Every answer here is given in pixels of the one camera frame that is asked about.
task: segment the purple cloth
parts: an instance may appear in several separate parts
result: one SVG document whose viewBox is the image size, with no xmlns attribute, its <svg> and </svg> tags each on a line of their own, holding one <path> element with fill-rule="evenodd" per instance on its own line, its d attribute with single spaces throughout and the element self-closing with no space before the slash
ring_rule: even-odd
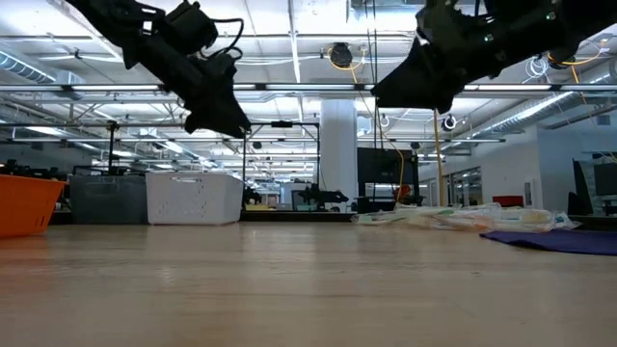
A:
<svg viewBox="0 0 617 347">
<path fill-rule="evenodd" d="M 493 231 L 480 237 L 511 246 L 572 254 L 617 255 L 617 232 L 556 229 L 550 232 Z"/>
</svg>

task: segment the orange object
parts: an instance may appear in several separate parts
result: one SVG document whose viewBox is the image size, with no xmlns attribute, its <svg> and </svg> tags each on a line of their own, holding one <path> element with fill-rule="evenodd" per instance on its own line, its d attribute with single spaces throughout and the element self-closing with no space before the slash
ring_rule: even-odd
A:
<svg viewBox="0 0 617 347">
<path fill-rule="evenodd" d="M 0 174 L 0 237 L 44 233 L 65 185 Z"/>
</svg>

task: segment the white column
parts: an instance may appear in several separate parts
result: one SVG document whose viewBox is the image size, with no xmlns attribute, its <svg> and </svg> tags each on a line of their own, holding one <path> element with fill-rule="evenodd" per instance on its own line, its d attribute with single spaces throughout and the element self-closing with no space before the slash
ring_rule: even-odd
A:
<svg viewBox="0 0 617 347">
<path fill-rule="evenodd" d="M 353 99 L 321 101 L 320 188 L 339 190 L 349 198 L 346 204 L 333 204 L 341 212 L 358 197 L 357 114 Z"/>
</svg>

